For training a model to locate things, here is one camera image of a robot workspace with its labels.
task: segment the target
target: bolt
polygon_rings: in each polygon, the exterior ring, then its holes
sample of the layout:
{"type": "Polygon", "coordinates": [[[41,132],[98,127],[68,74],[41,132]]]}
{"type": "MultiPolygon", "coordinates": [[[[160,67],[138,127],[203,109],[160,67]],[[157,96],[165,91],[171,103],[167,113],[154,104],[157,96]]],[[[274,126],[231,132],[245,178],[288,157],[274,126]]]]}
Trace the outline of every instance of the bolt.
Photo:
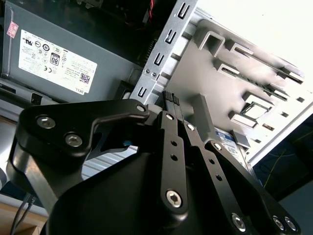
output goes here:
{"type": "Polygon", "coordinates": [[[166,192],[166,198],[167,201],[175,208],[178,208],[181,206],[181,198],[180,195],[173,191],[173,190],[168,190],[166,192]]]}
{"type": "Polygon", "coordinates": [[[191,125],[191,124],[189,124],[189,123],[187,124],[187,127],[188,127],[188,129],[191,130],[191,131],[194,131],[194,130],[195,130],[194,126],[191,125]]]}
{"type": "Polygon", "coordinates": [[[275,224],[277,225],[277,227],[280,229],[280,230],[284,230],[284,225],[282,224],[282,222],[279,221],[279,219],[276,217],[276,216],[273,216],[273,220],[275,222],[275,224]]]}
{"type": "Polygon", "coordinates": [[[236,228],[240,231],[240,232],[245,232],[246,231],[246,225],[244,223],[244,221],[235,213],[231,214],[231,219],[234,223],[234,225],[236,226],[236,228]]]}
{"type": "Polygon", "coordinates": [[[166,117],[167,117],[169,120],[174,120],[173,116],[170,115],[170,114],[166,114],[166,117]]]}
{"type": "Polygon", "coordinates": [[[285,217],[285,221],[286,221],[286,223],[289,225],[289,227],[290,227],[292,230],[294,230],[294,231],[297,230],[297,228],[295,227],[295,225],[291,222],[291,220],[290,220],[288,217],[285,217]]]}
{"type": "Polygon", "coordinates": [[[140,106],[140,105],[137,105],[137,109],[141,112],[144,112],[145,111],[145,108],[140,106]]]}
{"type": "Polygon", "coordinates": [[[55,127],[55,121],[50,117],[39,117],[37,124],[44,129],[51,129],[55,127]]]}
{"type": "Polygon", "coordinates": [[[215,146],[218,150],[222,150],[222,147],[221,147],[218,143],[214,143],[214,146],[215,146]]]}
{"type": "Polygon", "coordinates": [[[65,142],[72,147],[79,147],[82,145],[83,140],[76,134],[69,134],[65,137],[65,142]]]}

